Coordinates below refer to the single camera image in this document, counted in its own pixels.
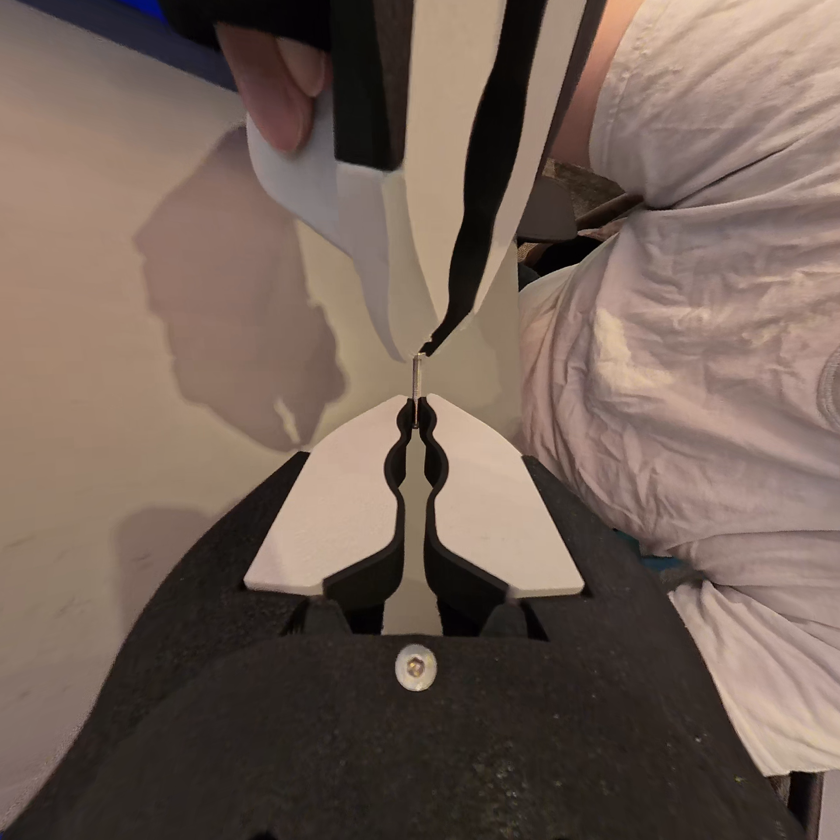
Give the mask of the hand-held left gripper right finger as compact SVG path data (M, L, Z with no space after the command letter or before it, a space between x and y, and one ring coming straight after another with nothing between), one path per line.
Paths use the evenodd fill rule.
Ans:
M584 581L522 455L431 394L420 401L426 581L442 601L578 595Z

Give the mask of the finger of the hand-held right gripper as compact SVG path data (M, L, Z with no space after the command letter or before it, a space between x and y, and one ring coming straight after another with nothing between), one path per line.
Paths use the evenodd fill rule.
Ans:
M443 323L466 215L469 139L497 57L505 2L330 3L332 88L297 153L251 116L266 193L352 258L385 351L408 361Z
M423 35L443 33L443 2L430 2L423 12ZM548 156L560 124L570 106L561 100L552 108L549 93L560 89L548 70L569 69L571 37L560 37L560 58L549 58L548 30L539 37L537 66L532 73L518 150L511 164L501 159L501 128L493 130L488 160L467 162L466 118L455 115L455 105L477 105L478 81L490 70L490 35L501 31L503 2L491 2L489 23L465 17L465 28L450 32L446 46L467 46L468 58L478 69L468 69L466 82L455 83L455 94L444 93L443 105L432 104L432 84L441 82L443 70L455 61L444 59L443 70L433 70L431 46L423 46L423 278L438 317L438 325L423 346L431 356L470 320L480 308L503 258L517 238L532 186Z

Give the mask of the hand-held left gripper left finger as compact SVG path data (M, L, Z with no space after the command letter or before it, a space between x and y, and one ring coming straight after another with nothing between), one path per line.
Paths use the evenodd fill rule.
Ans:
M245 587L330 599L386 599L402 579L399 487L413 403L397 395L307 453L245 574Z

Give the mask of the blue plastic bin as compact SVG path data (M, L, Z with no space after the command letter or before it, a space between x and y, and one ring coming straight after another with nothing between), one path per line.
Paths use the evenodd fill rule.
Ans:
M178 35L164 21L158 2L23 1L23 5L220 88L237 90L226 60L214 49Z

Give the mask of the person's right hand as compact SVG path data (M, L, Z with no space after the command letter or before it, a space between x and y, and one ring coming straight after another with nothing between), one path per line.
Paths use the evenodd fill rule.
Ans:
M218 24L216 36L263 139L280 153L298 152L311 136L316 99L332 79L329 54L292 38L230 24Z

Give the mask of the operator in white shirt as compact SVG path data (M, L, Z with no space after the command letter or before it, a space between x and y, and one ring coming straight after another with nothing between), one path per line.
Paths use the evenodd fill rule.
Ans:
M520 294L527 452L639 548L764 775L838 770L838 2L646 1L590 170L640 198Z

